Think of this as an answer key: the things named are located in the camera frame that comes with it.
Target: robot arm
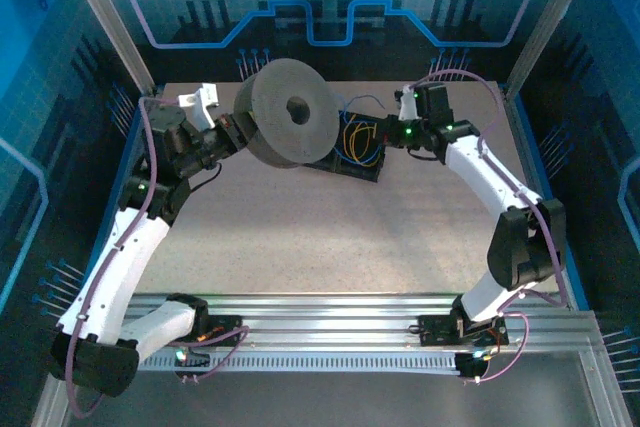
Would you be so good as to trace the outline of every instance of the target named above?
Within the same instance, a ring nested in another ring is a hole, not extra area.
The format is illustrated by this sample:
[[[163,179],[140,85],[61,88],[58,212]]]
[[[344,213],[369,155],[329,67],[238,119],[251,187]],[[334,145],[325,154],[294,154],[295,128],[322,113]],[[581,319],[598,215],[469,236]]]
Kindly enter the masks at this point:
[[[550,254],[526,203],[514,195],[505,180],[482,159],[477,150],[477,129],[468,121],[454,122],[444,85],[407,86],[396,93],[396,99],[401,106],[400,116],[381,119],[379,142],[433,152],[442,164],[465,180],[496,221],[487,255],[489,270],[473,289],[456,300],[447,320],[447,325],[455,325],[452,342],[459,342],[491,328],[499,308],[519,290],[531,288],[553,275]],[[215,86],[205,84],[197,93],[181,96],[179,101],[181,106],[194,107],[194,123],[186,120],[178,106],[159,105],[150,112],[158,174],[151,203],[103,272],[86,314],[81,314],[81,306],[98,269],[94,269],[74,303],[60,318],[51,348],[51,373],[64,379],[70,340],[76,323],[81,321],[73,352],[73,381],[110,396],[117,396],[128,387],[139,363],[149,355],[175,340],[194,342],[203,336],[206,338],[215,325],[205,301],[174,294],[160,308],[122,326],[142,272],[191,193],[188,179],[202,170],[214,168],[220,159],[243,149],[251,140],[250,134],[243,133],[247,130],[239,127],[239,123],[252,121],[250,114],[242,114],[242,119],[238,117],[241,114],[211,117],[207,107],[217,103]],[[486,154],[502,167],[491,152]],[[140,159],[128,179],[120,198],[120,211],[98,265],[113,255],[116,239],[143,206],[150,189],[148,155],[147,152],[146,162],[144,157]],[[554,242],[563,246],[562,205],[555,200],[542,201],[512,174],[507,176],[538,206],[551,227]],[[232,327],[240,322],[234,321]]]
[[[529,205],[483,157],[516,186],[517,194],[540,210],[550,227],[559,259],[563,258],[565,245],[564,207],[558,200],[545,201],[528,189],[485,144],[483,152],[478,151],[480,132],[466,120],[454,121],[444,84],[405,86],[395,97],[399,115],[390,115],[381,122],[378,140],[396,148],[433,152],[437,160],[467,183],[496,222],[487,254],[489,270],[454,303],[452,315],[461,320],[458,330],[464,337],[492,322],[500,307],[519,291],[531,289],[554,274],[551,254]]]
[[[151,203],[131,235],[122,245],[117,244],[140,213],[151,187],[147,152],[124,187],[120,211],[97,266],[103,265],[109,255],[113,258],[100,274],[95,290],[90,292],[90,286],[95,283],[99,268],[93,269],[72,305],[60,317],[50,364],[51,373],[59,379],[65,378],[67,351],[78,322],[81,327],[74,351],[74,383],[110,396],[122,393],[133,380],[139,363],[155,351],[176,339],[195,342],[214,328],[206,302],[183,294],[169,296],[160,308],[122,326],[145,267],[191,193],[188,179],[202,170],[213,169],[218,160],[247,144],[233,116],[221,115],[215,123],[211,120],[207,107],[217,103],[215,86],[205,84],[180,101],[194,107],[195,125],[187,121],[178,106],[161,104],[149,113],[157,161]],[[89,295],[90,304],[83,314],[82,306]],[[229,325],[222,332],[216,326],[216,332],[224,334],[236,326]]]

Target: black mounting bracket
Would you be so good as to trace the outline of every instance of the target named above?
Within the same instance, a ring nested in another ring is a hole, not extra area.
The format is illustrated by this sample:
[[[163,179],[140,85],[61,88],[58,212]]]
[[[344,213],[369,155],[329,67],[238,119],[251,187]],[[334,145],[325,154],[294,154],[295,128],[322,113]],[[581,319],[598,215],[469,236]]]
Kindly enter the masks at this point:
[[[420,315],[417,325],[410,327],[412,334],[420,336],[422,347],[460,346],[491,347],[509,345],[509,335],[502,317],[495,317],[482,327],[464,330],[461,319],[453,315]]]
[[[215,337],[220,337],[242,326],[242,317],[239,315],[211,315],[209,305],[204,299],[188,294],[171,294],[168,301],[187,304],[196,311],[191,332],[176,339],[175,342],[202,342]],[[241,334],[216,342],[214,345],[222,347],[235,347],[240,342]]]

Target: metal frame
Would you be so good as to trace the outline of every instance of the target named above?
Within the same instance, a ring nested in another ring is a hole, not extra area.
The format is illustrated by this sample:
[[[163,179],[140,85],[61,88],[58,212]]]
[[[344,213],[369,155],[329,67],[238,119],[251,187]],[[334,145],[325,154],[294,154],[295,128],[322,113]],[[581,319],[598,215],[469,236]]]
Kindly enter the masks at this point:
[[[152,92],[153,79],[111,0],[87,1],[140,91]],[[509,103],[515,99],[570,2],[547,3],[509,77],[506,96]],[[252,328],[247,344],[238,352],[240,357],[266,358],[274,353],[313,357],[324,353],[353,358],[356,353],[382,353],[415,358],[465,351],[464,347],[423,348],[417,337],[407,332],[417,315],[448,313],[454,299],[451,295],[238,295],[205,299],[215,306],[216,314],[240,314]],[[163,300],[160,295],[135,295],[126,319],[134,320],[149,313]],[[525,353],[577,352],[601,425],[632,425],[593,312],[557,309],[538,299],[526,299],[514,308],[524,311],[531,322]],[[522,336],[522,326],[509,318],[507,327],[514,342],[505,351],[513,352],[518,337]],[[161,362],[154,365],[153,358],[141,370],[160,369]],[[243,370],[255,370],[251,364],[236,365]],[[69,420],[64,415],[66,407],[62,383],[50,377],[33,425],[65,425]]]
[[[529,73],[538,62],[551,35],[567,13],[572,0],[549,0],[538,22],[527,39],[518,60],[507,80],[507,102],[513,102],[524,85]]]
[[[87,2],[140,92],[153,93],[155,82],[113,2],[111,0],[87,0]]]

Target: gray disc with hole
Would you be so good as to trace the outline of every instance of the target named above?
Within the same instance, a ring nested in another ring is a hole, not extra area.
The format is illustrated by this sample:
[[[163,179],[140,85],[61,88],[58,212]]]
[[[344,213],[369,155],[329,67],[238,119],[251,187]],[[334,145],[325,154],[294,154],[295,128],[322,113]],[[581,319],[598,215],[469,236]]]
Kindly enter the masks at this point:
[[[340,131],[339,105],[328,84],[293,59],[274,60],[247,79],[236,96],[234,114],[250,139],[249,150],[280,168],[322,159]]]

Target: glass panel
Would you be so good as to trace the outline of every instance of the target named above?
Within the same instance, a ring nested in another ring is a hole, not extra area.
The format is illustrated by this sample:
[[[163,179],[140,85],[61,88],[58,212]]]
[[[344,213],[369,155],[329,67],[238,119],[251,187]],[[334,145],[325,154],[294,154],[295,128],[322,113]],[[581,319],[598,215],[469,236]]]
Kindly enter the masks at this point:
[[[639,9],[640,0],[574,0],[522,91],[544,171],[567,208],[586,298],[605,334],[631,325],[638,335]],[[637,395],[625,398],[637,416]]]
[[[13,426],[31,422],[77,285],[65,274],[82,277],[118,168],[115,87],[135,89],[85,0],[0,0],[0,11],[0,423]]]
[[[159,83],[240,80],[238,51],[251,48],[327,80],[406,80],[431,64],[504,80],[546,1],[115,0]]]

